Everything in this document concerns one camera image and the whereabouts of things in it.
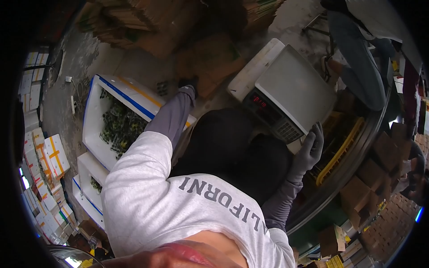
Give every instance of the styrofoam box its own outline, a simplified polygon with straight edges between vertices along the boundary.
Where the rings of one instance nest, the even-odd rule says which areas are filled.
[[[109,172],[90,152],[86,152],[78,157],[78,172],[81,191],[102,212],[103,207],[101,205],[100,194],[92,186],[91,178],[94,178],[103,186]]]
[[[39,107],[39,99],[40,99],[40,87],[41,83],[33,82],[31,84],[30,89],[30,110],[37,109]]]
[[[26,133],[39,127],[39,116],[37,115],[37,110],[24,113],[24,126]]]
[[[106,229],[104,225],[103,213],[89,201],[81,191],[79,186],[80,175],[77,174],[73,178],[73,195],[75,196],[78,203],[83,207],[83,209],[88,213],[88,215],[95,221],[95,223],[103,230]]]
[[[129,78],[111,75],[95,75],[92,78],[86,103],[82,140],[100,163],[111,171],[117,162],[118,154],[110,150],[111,144],[105,143],[100,138],[104,128],[103,114],[111,106],[108,98],[100,99],[103,88],[148,122],[155,117],[165,101],[147,87]],[[196,119],[189,115],[184,129],[195,121]]]
[[[45,65],[48,60],[49,53],[39,53],[36,60],[36,65]],[[32,81],[40,81],[43,78],[45,68],[34,69]]]

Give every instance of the digital scale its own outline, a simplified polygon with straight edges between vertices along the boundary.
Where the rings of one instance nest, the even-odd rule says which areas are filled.
[[[289,144],[331,113],[336,94],[291,45],[272,39],[231,81],[230,92]]]

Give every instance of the gray glove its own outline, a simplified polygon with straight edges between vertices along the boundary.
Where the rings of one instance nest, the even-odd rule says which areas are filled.
[[[295,155],[292,166],[286,179],[290,182],[299,182],[305,173],[312,169],[319,162],[323,150],[323,129],[322,124],[317,122],[302,144],[301,149]]]
[[[278,191],[262,205],[265,225],[268,229],[279,228],[286,232],[285,224],[289,217],[293,200],[302,189],[302,177],[320,160],[323,150],[323,130],[317,122],[308,133],[301,149],[293,159],[285,182]]]

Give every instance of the concrete floor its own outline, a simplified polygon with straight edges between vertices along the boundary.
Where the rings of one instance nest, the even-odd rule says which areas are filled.
[[[315,32],[303,34],[301,29],[322,11],[319,0],[287,0],[266,32],[237,43],[237,47],[242,56],[250,60],[270,39],[278,38],[284,44],[291,44],[321,73],[319,60],[326,54],[329,38]],[[325,21],[321,21],[316,27],[327,29]],[[70,163],[70,170],[64,176],[65,191],[69,193],[69,200],[73,204],[78,221],[82,221],[88,219],[88,216],[74,200],[72,178],[78,174],[77,157],[86,152],[82,143],[83,112],[72,115],[70,95],[77,99],[77,93],[73,84],[64,82],[65,76],[72,76],[76,86],[82,83],[84,92],[79,88],[80,96],[88,93],[89,81],[95,74],[130,77],[155,90],[156,83],[174,80],[175,58],[171,56],[166,60],[159,60],[140,49],[113,49],[93,38],[92,33],[80,33],[74,27],[55,48],[52,62],[56,60],[55,55],[61,49],[64,56],[58,80],[48,81],[43,92],[42,128],[48,135],[60,134]],[[228,83],[229,81],[225,81],[211,99],[198,99],[192,115],[198,118],[209,110],[236,105],[235,100],[225,91]]]

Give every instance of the yellow plastic basket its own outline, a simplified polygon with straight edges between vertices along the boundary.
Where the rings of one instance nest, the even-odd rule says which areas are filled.
[[[358,118],[353,129],[350,131],[349,135],[344,141],[343,145],[340,147],[340,149],[337,151],[337,153],[334,155],[331,161],[329,161],[326,167],[322,169],[322,171],[317,176],[317,179],[316,179],[317,186],[320,186],[323,183],[326,177],[328,177],[328,175],[331,174],[332,170],[340,163],[341,158],[343,158],[343,156],[346,155],[348,149],[352,146],[352,144],[354,143],[354,140],[362,130],[364,123],[365,123],[365,120],[363,119],[363,117]]]

